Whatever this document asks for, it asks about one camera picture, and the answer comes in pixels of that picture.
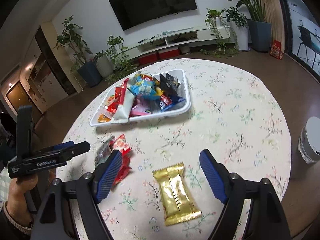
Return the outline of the person's left hand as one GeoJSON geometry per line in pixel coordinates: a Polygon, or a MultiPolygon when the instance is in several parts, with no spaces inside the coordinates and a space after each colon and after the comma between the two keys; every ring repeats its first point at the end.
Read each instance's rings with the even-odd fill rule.
{"type": "Polygon", "coordinates": [[[5,215],[14,225],[30,228],[33,217],[28,210],[25,194],[38,184],[38,175],[14,178],[10,182],[8,200],[4,205],[5,215]]]}

